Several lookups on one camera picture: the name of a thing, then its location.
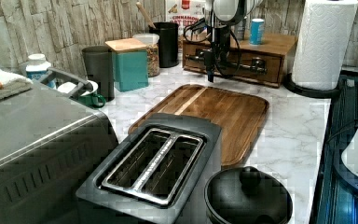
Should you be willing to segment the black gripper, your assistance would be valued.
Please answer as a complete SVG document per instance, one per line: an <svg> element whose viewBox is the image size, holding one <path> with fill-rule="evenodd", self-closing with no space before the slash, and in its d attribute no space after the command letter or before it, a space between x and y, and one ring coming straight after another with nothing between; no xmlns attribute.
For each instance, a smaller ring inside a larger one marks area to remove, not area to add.
<svg viewBox="0 0 358 224"><path fill-rule="evenodd" d="M223 67L227 63L227 56L230 51L230 28L212 28L211 39L214 52L214 61L217 67ZM207 72L207 79L213 82L213 53L210 50L204 51L204 64Z"/></svg>

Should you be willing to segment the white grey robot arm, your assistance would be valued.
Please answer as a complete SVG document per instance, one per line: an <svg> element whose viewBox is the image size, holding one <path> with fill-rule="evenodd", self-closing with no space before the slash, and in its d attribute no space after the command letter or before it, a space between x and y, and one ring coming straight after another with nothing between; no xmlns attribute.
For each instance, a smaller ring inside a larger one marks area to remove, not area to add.
<svg viewBox="0 0 358 224"><path fill-rule="evenodd" d="M238 38L231 30L242 22L245 17L258 7L263 0L206 0L205 22L210 38L211 47L203 51L207 78L213 82L214 69L224 75L223 69L227 67L241 68L241 48ZM230 52L230 38L233 38L238 50L238 59L230 63L227 56Z"/></svg>

